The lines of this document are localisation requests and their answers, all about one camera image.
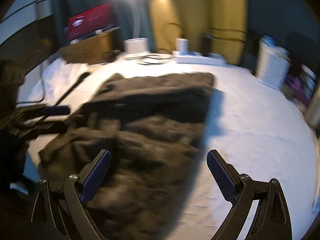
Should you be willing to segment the white desk lamp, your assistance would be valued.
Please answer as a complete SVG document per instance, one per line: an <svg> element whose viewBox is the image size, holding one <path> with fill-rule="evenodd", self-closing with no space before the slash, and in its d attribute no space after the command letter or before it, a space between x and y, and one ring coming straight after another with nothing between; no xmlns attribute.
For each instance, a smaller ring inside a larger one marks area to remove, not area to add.
<svg viewBox="0 0 320 240"><path fill-rule="evenodd" d="M111 0L120 22L125 59L141 59L155 51L150 0Z"/></svg>

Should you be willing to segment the brown t-shirt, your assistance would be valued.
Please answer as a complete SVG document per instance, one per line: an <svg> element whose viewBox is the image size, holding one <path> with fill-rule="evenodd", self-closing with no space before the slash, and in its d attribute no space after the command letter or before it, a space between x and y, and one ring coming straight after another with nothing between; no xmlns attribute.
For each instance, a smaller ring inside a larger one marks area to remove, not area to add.
<svg viewBox="0 0 320 240"><path fill-rule="evenodd" d="M215 76L114 74L39 152L41 174L59 187L101 150L111 164L89 213L108 239L161 239L185 200L200 160Z"/></svg>

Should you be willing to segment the brown cardboard box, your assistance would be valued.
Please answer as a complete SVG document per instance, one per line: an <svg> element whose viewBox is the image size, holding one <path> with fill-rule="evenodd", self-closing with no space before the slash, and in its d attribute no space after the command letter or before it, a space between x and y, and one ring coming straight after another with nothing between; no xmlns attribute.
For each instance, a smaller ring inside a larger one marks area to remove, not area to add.
<svg viewBox="0 0 320 240"><path fill-rule="evenodd" d="M119 28L113 28L93 37L80 40L59 49L68 63L89 65L112 62L120 52Z"/></svg>

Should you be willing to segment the white charger adapter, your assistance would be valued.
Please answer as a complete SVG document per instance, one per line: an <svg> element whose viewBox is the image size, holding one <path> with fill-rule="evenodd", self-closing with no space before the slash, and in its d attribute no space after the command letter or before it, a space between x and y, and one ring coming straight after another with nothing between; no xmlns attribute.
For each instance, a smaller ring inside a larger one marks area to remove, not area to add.
<svg viewBox="0 0 320 240"><path fill-rule="evenodd" d="M176 49L180 54L189 52L189 40L186 38L176 38Z"/></svg>

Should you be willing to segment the purple plush toy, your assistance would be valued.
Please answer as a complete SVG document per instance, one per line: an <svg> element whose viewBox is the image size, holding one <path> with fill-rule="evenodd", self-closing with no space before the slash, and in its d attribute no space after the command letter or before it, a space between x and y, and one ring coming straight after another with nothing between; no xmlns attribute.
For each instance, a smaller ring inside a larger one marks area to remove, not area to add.
<svg viewBox="0 0 320 240"><path fill-rule="evenodd" d="M311 99L306 96L302 89L301 81L298 77L292 77L290 75L286 78L286 84L293 91L293 97L300 101L304 106L309 106Z"/></svg>

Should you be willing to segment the white power strip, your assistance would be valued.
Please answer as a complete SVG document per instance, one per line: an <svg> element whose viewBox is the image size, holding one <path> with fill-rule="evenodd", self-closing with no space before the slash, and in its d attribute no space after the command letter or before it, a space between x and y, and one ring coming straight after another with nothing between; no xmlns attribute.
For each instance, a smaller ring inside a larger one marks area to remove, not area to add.
<svg viewBox="0 0 320 240"><path fill-rule="evenodd" d="M205 64L210 66L226 66L226 60L219 54L209 53L208 56L202 56L200 53L190 51L186 54L181 54L179 51L173 52L173 57L176 63L183 64Z"/></svg>

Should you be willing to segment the red screen tablet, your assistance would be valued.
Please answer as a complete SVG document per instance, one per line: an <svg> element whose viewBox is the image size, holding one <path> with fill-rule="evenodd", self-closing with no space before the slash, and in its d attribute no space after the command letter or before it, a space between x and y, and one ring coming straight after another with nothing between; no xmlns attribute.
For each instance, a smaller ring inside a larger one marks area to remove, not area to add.
<svg viewBox="0 0 320 240"><path fill-rule="evenodd" d="M114 16L110 3L104 3L85 10L68 20L67 41L97 30L105 30L114 27Z"/></svg>

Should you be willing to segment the yellow curtain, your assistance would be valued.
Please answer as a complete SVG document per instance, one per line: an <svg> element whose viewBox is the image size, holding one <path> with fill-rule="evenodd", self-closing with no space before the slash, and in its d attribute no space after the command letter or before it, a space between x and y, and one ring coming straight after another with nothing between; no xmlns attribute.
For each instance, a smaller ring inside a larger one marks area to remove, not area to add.
<svg viewBox="0 0 320 240"><path fill-rule="evenodd" d="M172 51L183 33L189 48L199 51L203 33L213 35L212 53L240 63L247 31L247 0L151 0L151 22L157 49Z"/></svg>

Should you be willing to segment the white folded cloth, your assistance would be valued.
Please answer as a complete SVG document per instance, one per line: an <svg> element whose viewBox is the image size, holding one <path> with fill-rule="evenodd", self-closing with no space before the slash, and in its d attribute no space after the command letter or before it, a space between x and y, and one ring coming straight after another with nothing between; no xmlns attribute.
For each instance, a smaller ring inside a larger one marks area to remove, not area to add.
<svg viewBox="0 0 320 240"><path fill-rule="evenodd" d="M18 105L54 105L87 70L86 63L67 63L62 58L42 62L25 76L18 91Z"/></svg>

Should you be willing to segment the white plastic basket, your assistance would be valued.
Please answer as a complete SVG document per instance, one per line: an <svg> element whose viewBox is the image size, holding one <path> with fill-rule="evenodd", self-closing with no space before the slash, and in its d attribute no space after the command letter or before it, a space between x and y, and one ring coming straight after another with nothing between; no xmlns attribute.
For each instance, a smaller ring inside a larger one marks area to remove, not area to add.
<svg viewBox="0 0 320 240"><path fill-rule="evenodd" d="M290 67L289 52L270 36L259 41L257 70L255 76L267 87L281 90Z"/></svg>

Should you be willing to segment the black charger adapter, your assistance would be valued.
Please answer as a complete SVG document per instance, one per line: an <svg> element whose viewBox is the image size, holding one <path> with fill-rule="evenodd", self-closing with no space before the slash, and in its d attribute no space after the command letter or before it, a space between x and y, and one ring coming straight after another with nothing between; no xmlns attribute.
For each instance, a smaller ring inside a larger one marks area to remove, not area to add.
<svg viewBox="0 0 320 240"><path fill-rule="evenodd" d="M202 34L201 36L201 46L200 46L200 53L202 56L209 56L212 50L212 39L213 37L208 34Z"/></svg>

